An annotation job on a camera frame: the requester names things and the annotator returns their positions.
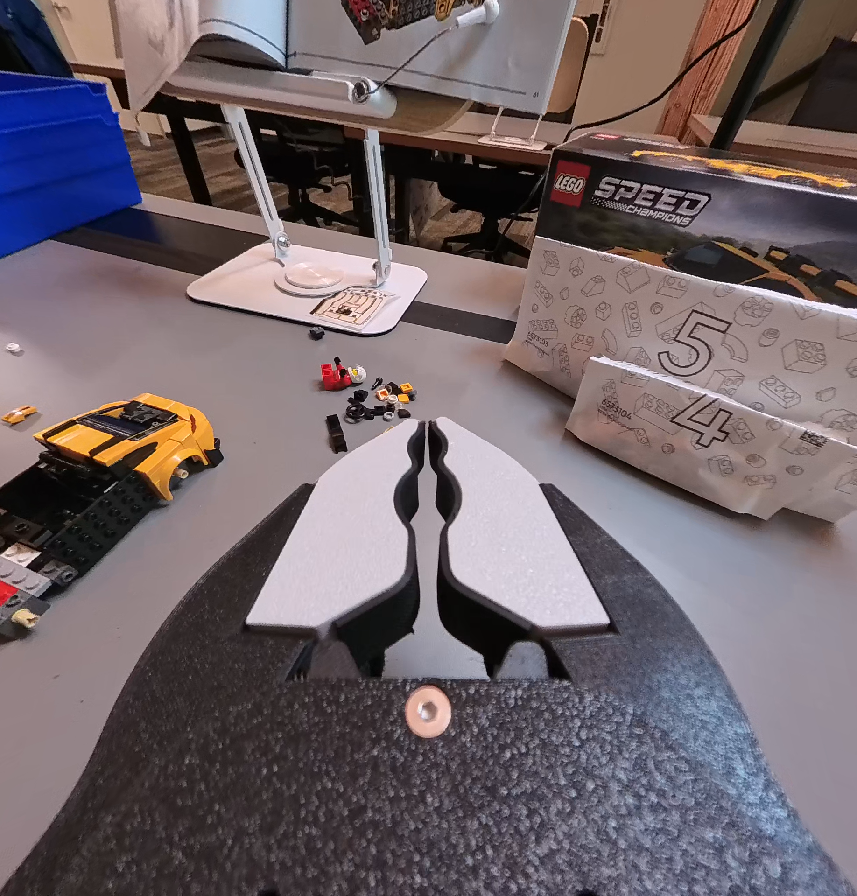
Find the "small white paper bag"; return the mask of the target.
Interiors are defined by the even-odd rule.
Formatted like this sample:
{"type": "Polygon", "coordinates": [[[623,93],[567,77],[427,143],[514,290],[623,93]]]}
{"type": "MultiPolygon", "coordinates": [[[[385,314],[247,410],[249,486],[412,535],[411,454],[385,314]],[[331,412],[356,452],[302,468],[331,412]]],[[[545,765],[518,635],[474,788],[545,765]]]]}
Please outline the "small white paper bag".
{"type": "Polygon", "coordinates": [[[857,442],[639,366],[592,357],[567,430],[720,507],[836,522],[857,510],[857,442]]]}

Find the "black tripod pole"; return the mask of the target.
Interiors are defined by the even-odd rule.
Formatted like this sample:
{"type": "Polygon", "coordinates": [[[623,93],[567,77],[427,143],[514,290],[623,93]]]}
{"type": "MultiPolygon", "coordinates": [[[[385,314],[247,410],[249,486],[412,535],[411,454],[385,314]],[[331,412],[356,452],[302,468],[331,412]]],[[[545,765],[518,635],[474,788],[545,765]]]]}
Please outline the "black tripod pole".
{"type": "Polygon", "coordinates": [[[781,42],[802,5],[802,1],[775,2],[728,106],[726,106],[720,124],[709,142],[710,149],[728,151],[735,142],[739,130],[748,117],[753,101],[759,94],[759,88],[777,55],[781,42]]]}

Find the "lego set box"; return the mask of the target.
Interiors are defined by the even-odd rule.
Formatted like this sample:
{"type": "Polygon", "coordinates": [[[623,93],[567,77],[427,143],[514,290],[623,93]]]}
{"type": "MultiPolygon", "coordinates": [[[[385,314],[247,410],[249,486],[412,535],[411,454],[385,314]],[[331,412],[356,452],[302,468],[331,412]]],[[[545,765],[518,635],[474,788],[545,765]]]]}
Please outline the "lego set box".
{"type": "Polygon", "coordinates": [[[857,309],[857,171],[585,133],[552,153],[535,234],[857,309]]]}

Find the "wooden adjacent desk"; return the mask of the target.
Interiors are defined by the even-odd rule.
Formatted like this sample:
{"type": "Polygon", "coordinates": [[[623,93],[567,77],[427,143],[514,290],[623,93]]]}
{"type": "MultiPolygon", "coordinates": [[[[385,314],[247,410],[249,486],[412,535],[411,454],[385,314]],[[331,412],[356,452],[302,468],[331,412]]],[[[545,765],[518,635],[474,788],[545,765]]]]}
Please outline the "wooden adjacent desk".
{"type": "MultiPolygon", "coordinates": [[[[122,68],[72,63],[75,74],[89,81],[109,85],[120,105],[120,111],[127,113],[131,126],[136,127],[136,119],[143,115],[158,118],[169,129],[167,140],[172,142],[177,164],[182,169],[187,186],[182,198],[190,198],[205,206],[214,205],[216,181],[206,178],[199,157],[197,138],[211,139],[217,131],[228,124],[219,104],[212,103],[210,97],[184,98],[171,93],[158,93],[139,113],[128,109],[128,90],[122,68]]],[[[372,235],[371,212],[367,207],[366,162],[363,138],[366,125],[347,118],[344,121],[326,120],[309,116],[305,109],[279,106],[279,111],[267,111],[258,106],[246,110],[248,122],[253,131],[282,131],[289,140],[304,145],[319,145],[326,151],[345,151],[350,157],[351,188],[353,190],[354,221],[358,223],[360,234],[372,235]]],[[[544,136],[537,138],[538,148],[497,142],[480,142],[480,138],[490,133],[490,125],[485,116],[465,113],[447,128],[434,133],[418,133],[387,123],[377,124],[379,140],[384,146],[393,147],[384,151],[385,171],[392,177],[400,176],[401,183],[414,179],[435,178],[434,169],[426,164],[435,163],[439,154],[451,156],[479,156],[493,165],[517,167],[522,170],[541,171],[548,165],[550,152],[562,143],[565,126],[542,123],[544,136]]]]}

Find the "blue jacket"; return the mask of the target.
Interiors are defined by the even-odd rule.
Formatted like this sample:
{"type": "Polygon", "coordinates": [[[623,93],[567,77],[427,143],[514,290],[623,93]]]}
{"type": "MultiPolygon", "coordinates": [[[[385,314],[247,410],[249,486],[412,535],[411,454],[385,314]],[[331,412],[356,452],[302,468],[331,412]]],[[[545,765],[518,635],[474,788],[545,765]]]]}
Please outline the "blue jacket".
{"type": "Polygon", "coordinates": [[[32,1],[0,1],[0,71],[65,79],[75,76],[32,1]]]}

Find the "clear acrylic stand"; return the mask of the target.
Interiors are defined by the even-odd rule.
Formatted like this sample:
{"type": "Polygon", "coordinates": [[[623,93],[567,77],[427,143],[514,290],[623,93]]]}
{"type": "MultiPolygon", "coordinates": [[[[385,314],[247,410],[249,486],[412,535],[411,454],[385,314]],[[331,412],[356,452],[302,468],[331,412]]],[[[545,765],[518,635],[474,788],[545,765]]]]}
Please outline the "clear acrylic stand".
{"type": "Polygon", "coordinates": [[[547,143],[545,140],[538,140],[537,134],[540,128],[541,123],[543,122],[546,114],[541,113],[536,118],[531,116],[528,113],[524,113],[518,110],[508,110],[504,106],[500,106],[498,112],[494,118],[493,124],[490,128],[490,131],[484,135],[481,135],[478,138],[478,142],[480,144],[489,145],[489,146],[499,146],[505,147],[508,149],[520,149],[525,151],[545,151],[547,149],[547,143]],[[514,135],[508,133],[501,133],[499,131],[499,124],[501,118],[504,115],[509,115],[511,118],[525,118],[526,120],[532,120],[534,122],[534,129],[530,135],[514,135]]]}

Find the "lego sticker sheet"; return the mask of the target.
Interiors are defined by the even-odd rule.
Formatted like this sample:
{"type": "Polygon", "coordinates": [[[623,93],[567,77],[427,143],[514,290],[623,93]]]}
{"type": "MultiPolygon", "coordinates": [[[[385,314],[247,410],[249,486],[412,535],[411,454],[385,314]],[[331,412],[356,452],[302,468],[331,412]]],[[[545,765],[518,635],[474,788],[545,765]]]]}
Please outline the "lego sticker sheet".
{"type": "Polygon", "coordinates": [[[349,286],[326,297],[310,312],[313,319],[349,330],[363,330],[381,311],[398,298],[394,293],[376,287],[349,286]]]}

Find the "pile of small lego parts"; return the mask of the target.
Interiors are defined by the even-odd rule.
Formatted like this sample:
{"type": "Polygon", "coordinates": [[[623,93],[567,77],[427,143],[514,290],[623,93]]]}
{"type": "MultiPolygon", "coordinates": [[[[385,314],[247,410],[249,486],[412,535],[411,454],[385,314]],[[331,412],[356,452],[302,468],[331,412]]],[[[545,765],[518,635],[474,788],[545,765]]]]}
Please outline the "pile of small lego parts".
{"type": "Polygon", "coordinates": [[[343,420],[357,424],[367,420],[407,420],[412,417],[410,406],[419,392],[411,384],[377,382],[373,390],[356,388],[347,398],[343,420]]]}

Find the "lego instruction booklet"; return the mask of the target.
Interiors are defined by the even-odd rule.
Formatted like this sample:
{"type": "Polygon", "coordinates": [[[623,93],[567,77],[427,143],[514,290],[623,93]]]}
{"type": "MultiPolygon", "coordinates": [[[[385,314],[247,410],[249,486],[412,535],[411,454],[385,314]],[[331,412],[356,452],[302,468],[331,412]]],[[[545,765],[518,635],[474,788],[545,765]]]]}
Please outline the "lego instruction booklet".
{"type": "MultiPolygon", "coordinates": [[[[113,2],[132,109],[149,104],[183,62],[215,60],[290,73],[337,73],[383,81],[437,32],[482,2],[122,1],[113,2]]],[[[547,110],[576,2],[499,2],[491,25],[436,41],[386,88],[389,119],[305,109],[309,116],[416,132],[444,129],[467,103],[538,116],[547,110]]],[[[229,104],[208,93],[177,97],[229,104]]],[[[279,111],[262,100],[243,101],[279,111]]]]}

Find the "blue storage bin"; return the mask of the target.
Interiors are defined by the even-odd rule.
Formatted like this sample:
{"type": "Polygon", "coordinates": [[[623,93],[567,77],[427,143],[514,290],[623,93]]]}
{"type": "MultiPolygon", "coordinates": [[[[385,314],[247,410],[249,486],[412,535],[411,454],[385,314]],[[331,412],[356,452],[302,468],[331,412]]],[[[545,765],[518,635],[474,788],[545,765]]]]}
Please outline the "blue storage bin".
{"type": "Polygon", "coordinates": [[[0,258],[141,201],[105,84],[0,71],[0,258]]]}

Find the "white book stand tray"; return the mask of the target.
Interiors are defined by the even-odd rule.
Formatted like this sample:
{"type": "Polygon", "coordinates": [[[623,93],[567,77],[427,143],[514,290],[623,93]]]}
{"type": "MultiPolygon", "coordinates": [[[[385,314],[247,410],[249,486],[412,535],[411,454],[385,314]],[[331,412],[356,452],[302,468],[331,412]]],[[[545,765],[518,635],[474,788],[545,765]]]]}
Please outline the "white book stand tray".
{"type": "Polygon", "coordinates": [[[389,119],[397,99],[389,88],[365,77],[337,73],[290,73],[234,65],[215,60],[188,60],[172,73],[161,92],[192,96],[208,93],[232,105],[264,101],[322,113],[389,119]]]}

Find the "yellow black lego car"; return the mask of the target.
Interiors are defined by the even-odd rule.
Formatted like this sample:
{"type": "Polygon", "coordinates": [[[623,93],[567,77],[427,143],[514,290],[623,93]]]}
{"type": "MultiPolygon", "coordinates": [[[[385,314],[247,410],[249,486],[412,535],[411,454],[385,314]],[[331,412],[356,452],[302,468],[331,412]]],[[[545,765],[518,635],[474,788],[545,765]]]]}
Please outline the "yellow black lego car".
{"type": "Polygon", "coordinates": [[[98,565],[189,476],[219,466],[199,409],[143,393],[34,435],[29,468],[0,487],[0,638],[25,639],[59,595],[98,565]]]}

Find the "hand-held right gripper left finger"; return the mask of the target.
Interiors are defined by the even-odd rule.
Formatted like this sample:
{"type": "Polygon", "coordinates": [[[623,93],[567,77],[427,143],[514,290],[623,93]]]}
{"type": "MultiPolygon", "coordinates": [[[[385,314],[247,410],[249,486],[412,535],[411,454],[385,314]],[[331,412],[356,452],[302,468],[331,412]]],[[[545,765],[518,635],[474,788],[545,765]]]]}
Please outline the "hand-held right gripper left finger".
{"type": "Polygon", "coordinates": [[[412,519],[425,441],[426,423],[404,420],[318,479],[247,628],[319,637],[377,611],[380,641],[408,633],[420,605],[412,519]]]}

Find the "large white paper bag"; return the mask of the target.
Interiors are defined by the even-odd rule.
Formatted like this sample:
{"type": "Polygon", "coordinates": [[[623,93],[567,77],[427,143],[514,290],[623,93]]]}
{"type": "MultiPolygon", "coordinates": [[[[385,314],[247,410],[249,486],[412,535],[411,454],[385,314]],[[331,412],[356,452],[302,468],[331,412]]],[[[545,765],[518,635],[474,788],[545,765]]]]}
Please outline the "large white paper bag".
{"type": "Polygon", "coordinates": [[[592,357],[857,442],[857,310],[537,238],[505,359],[575,405],[592,357]]]}

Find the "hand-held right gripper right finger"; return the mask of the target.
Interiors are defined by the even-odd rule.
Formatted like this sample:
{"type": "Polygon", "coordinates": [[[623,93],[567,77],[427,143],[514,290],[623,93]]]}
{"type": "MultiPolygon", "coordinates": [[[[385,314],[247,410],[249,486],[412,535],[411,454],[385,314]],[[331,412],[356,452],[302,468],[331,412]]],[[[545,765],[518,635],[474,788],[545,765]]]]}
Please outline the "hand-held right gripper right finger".
{"type": "Polygon", "coordinates": [[[437,605],[455,637],[597,633],[611,623],[539,481],[453,420],[428,430],[444,526],[437,605]]]}

